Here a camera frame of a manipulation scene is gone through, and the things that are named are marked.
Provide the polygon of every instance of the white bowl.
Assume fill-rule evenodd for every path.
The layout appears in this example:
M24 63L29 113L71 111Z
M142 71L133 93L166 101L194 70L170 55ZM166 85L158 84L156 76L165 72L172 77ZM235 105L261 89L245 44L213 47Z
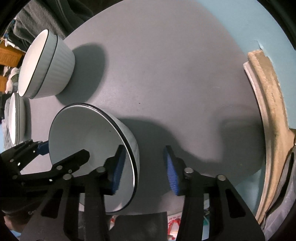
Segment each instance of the white bowl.
M138 185L139 148L131 131L112 115L88 104L73 104L63 108L56 115L49 131L52 164L81 149L89 151L89 161L73 173L75 177L102 166L108 157L115 155L118 145L125 146L127 155L117 192L113 196L105 196L108 213L125 208Z
M24 57L19 75L20 96L32 97L40 88L57 45L57 36L43 30L33 41Z
M48 30L42 31L25 55L19 77L20 96L33 99L59 94L68 84L74 65L74 53L64 41Z
M26 116L24 101L17 93L11 96L8 118L11 142L18 145L24 139Z

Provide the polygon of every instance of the gray tabletop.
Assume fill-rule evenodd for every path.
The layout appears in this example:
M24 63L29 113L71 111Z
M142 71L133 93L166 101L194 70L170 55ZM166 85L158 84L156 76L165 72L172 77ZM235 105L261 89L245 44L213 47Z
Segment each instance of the gray tabletop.
M137 139L141 165L137 193L121 214L182 209L167 181L165 145L187 166L234 185L261 168L263 126L242 67L247 57L200 4L125 0L65 43L76 57L72 78L58 96L26 103L27 136L47 140L55 115L75 102L120 119ZM24 172L50 168L49 155L40 156Z

